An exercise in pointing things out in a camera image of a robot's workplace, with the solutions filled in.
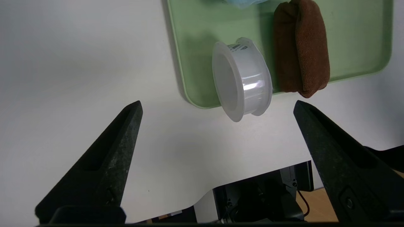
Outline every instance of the folded towel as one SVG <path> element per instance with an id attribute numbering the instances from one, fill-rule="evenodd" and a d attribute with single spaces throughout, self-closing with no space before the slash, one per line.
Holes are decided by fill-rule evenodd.
<path id="1" fill-rule="evenodd" d="M 310 98 L 330 79 L 327 36 L 312 0 L 281 3 L 274 13 L 275 68 L 280 89 Z"/>

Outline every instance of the blue plastic bag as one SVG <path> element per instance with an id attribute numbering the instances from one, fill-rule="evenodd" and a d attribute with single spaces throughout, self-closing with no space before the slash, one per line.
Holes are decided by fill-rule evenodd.
<path id="1" fill-rule="evenodd" d="M 226 0 L 229 4 L 234 5 L 240 9 L 244 9 L 253 4 L 259 4 L 268 0 Z"/>

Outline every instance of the cable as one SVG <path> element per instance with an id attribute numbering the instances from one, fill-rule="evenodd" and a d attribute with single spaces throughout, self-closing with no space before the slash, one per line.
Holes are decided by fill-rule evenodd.
<path id="1" fill-rule="evenodd" d="M 309 203 L 307 203 L 307 201 L 306 201 L 306 199 L 303 197 L 303 195 L 302 195 L 302 193 L 299 191 L 299 190 L 297 190 L 297 193 L 299 193 L 299 195 L 300 195 L 300 197 L 302 197 L 302 199 L 303 199 L 303 202 L 306 204 L 306 206 L 307 206 L 307 212 L 305 213 L 305 214 L 303 214 L 303 216 L 307 216 L 307 215 L 309 215 L 309 213 L 310 213 L 310 206 L 309 206 Z"/>

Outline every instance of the plastic spool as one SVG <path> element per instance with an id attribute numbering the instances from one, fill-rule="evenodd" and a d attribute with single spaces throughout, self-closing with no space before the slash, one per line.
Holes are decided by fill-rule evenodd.
<path id="1" fill-rule="evenodd" d="M 234 122 L 246 114 L 262 115 L 272 98 L 271 74 L 252 40 L 215 43 L 213 77 L 223 110 Z"/>

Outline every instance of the wooden floor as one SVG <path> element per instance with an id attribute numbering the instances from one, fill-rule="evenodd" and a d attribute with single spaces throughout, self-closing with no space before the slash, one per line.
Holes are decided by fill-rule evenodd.
<path id="1" fill-rule="evenodd" d="M 310 213 L 305 217 L 308 222 L 337 222 L 337 216 L 332 208 L 326 190 L 319 189 L 316 191 L 302 191 L 303 197 L 310 206 Z M 307 212 L 306 204 L 301 199 L 300 195 L 296 195 L 296 201 L 302 209 L 303 213 Z"/>

